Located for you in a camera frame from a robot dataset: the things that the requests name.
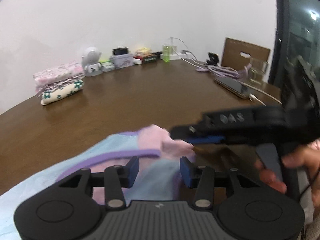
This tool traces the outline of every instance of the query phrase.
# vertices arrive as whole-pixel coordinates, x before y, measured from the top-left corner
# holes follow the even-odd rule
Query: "logo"
[[[144,61],[151,61],[151,60],[156,60],[155,57],[151,57],[151,58],[145,58]]]
[[[162,203],[159,203],[159,204],[155,205],[155,207],[160,209],[160,208],[164,207],[164,205]]]
[[[220,115],[220,121],[223,122],[224,124],[227,123],[233,123],[233,122],[237,122],[237,120],[239,122],[244,122],[244,115],[241,113],[237,113],[237,118],[235,118],[232,114],[229,114],[229,117],[226,117],[224,114]]]

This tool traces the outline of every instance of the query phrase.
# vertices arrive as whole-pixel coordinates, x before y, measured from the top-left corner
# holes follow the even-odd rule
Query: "pink cloth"
[[[81,64],[75,61],[35,73],[33,78],[36,83],[36,93],[44,86],[83,74]]]
[[[320,139],[317,139],[314,142],[308,144],[308,147],[310,147],[311,149],[320,151]]]
[[[36,90],[37,96],[39,97],[43,92],[55,92],[58,89],[64,88],[67,85],[74,83],[75,81],[81,80],[84,78],[84,74],[74,76],[72,78],[68,78],[59,82],[51,83],[49,85],[45,85],[40,89]]]
[[[156,125],[150,125],[140,130],[138,135],[138,146],[140,150],[145,149],[157,149],[161,151],[160,158],[140,158],[140,169],[138,176],[143,170],[148,168],[155,161],[165,158],[170,160],[179,160],[181,157],[193,157],[195,152],[193,151],[193,145],[182,141],[172,140],[167,130],[164,130]],[[91,172],[102,172],[105,168],[119,164],[126,165],[129,158],[114,159],[110,161],[102,162],[98,165],[90,167]],[[94,188],[92,198],[100,204],[104,203],[104,188]]]

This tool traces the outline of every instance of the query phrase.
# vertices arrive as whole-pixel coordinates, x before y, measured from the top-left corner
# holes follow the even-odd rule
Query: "ceiling light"
[[[317,20],[317,14],[314,13],[314,12],[311,12],[311,18],[316,21]]]

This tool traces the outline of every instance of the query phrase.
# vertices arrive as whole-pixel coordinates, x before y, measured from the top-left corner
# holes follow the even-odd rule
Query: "white astronaut figurine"
[[[82,56],[82,67],[86,76],[96,76],[102,73],[101,64],[98,62],[101,52],[96,47],[87,48]]]

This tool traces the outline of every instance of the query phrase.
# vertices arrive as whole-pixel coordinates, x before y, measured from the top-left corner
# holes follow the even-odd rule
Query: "circular pad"
[[[74,188],[57,188],[23,202],[14,223],[22,238],[73,240],[89,234],[100,218],[100,206],[92,198]]]
[[[73,213],[73,206],[64,201],[52,200],[43,203],[36,211],[37,216],[45,222],[61,222]]]
[[[260,222],[271,222],[282,215],[282,208],[269,201],[254,201],[245,207],[246,214]]]
[[[227,232],[247,240],[293,239],[305,217],[298,203],[266,187],[240,189],[217,215]]]

